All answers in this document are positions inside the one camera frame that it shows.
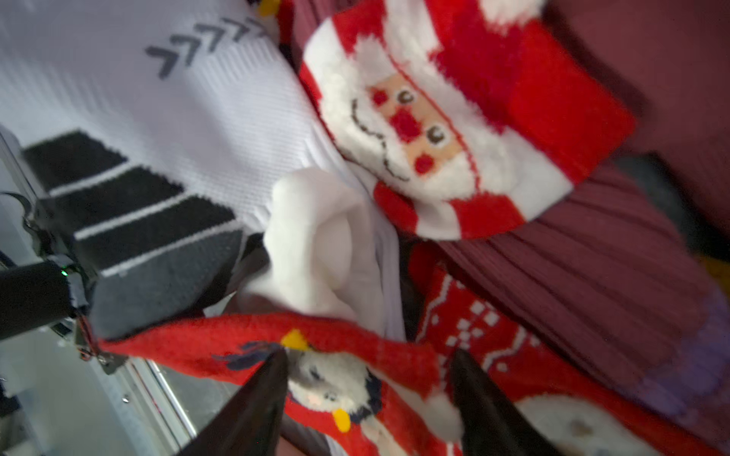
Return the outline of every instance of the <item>fabric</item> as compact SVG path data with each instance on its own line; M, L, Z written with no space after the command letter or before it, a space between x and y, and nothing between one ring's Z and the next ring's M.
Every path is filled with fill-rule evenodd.
M730 450L727 301L613 165L512 233L439 246L459 279L594 379Z
M698 260L717 281L725 296L730 296L730 263L708 256L701 256Z
M223 315L167 323L101 347L234 384L244 384L272 350L286 348L286 414L350 456L446 456L455 446L446 441L461 437L433 349L388 341L350 322L283 312Z
M631 177L652 206L672 222L688 251L730 260L727 237L707 222L657 154L622 154L612 162Z
M245 1L3 3L0 30L0 123L47 224L99 278L104 339L215 303L284 174L326 169L366 195ZM397 328L396 235L372 213Z
M540 1L366 0L326 20L300 77L400 229L480 238L569 193L633 118L536 20Z
M453 353L465 349L530 424L566 455L717 454L581 374L438 266L434 247L417 246L410 271L426 296L416 342L436 350L442 373Z
M730 4L551 3L557 14L549 23L558 38L639 115L626 149L657 151L687 196L730 236Z
M271 267L245 290L300 314L357 322L383 335L385 308L366 200L320 169L274 185L264 234Z
M279 45L279 51L292 67L294 59L291 47L291 32L294 20L292 0L247 0L255 8L261 23L272 41Z
M317 27L338 12L354 7L357 0L294 0L291 49L294 68L299 69L304 46Z

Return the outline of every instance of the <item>christmas sock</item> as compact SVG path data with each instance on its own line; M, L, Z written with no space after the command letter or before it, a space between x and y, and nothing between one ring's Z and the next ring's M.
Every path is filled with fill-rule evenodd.
M634 120L537 20L542 1L363 0L324 21L300 77L400 229L490 236L584 180Z
M382 339L349 322L223 315L171 322L101 347L234 384L246 383L273 350L286 348L286 414L332 437L350 456L446 456L461 437L433 349Z
M454 276L589 376L714 447L729 441L727 299L614 165L510 233L439 247Z
M426 296L416 342L439 354L442 375L467 350L527 420L569 455L713 455L717 452L581 374L537 336L437 266L437 249L410 260Z

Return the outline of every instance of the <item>santa claus sock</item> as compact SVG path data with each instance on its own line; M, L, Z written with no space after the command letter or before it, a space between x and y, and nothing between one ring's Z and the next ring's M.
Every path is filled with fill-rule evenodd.
M581 374L436 261L430 246L419 245L410 273L426 296L416 342L436 350L443 376L453 353L467 350L527 420L567 454L717 454Z
M403 231L511 230L563 198L632 116L537 20L542 0L363 0L326 20L300 77Z

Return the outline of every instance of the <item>rosy cheek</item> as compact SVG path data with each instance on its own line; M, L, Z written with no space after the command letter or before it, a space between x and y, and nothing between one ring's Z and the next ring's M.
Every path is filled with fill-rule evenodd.
M375 106L382 106L388 101L388 93L385 90L375 90L372 93L372 102Z
M425 174L434 167L434 158L430 155L421 154L420 157L415 159L413 167L415 168L415 172Z

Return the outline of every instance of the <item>red sock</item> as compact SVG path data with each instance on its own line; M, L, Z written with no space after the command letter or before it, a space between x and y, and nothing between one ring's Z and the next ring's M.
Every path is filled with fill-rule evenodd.
M244 384L285 347L285 412L336 440L350 456L446 456L461 419L439 387L428 346L381 339L354 324L297 314L223 315L171 322L103 349L187 375Z
M426 296L416 342L436 350L442 375L454 351L465 349L528 421L567 452L719 454L581 374L436 261L431 246L422 244L413 250L409 269Z
M634 119L539 22L543 0L362 0L300 77L398 228L482 238L583 181Z

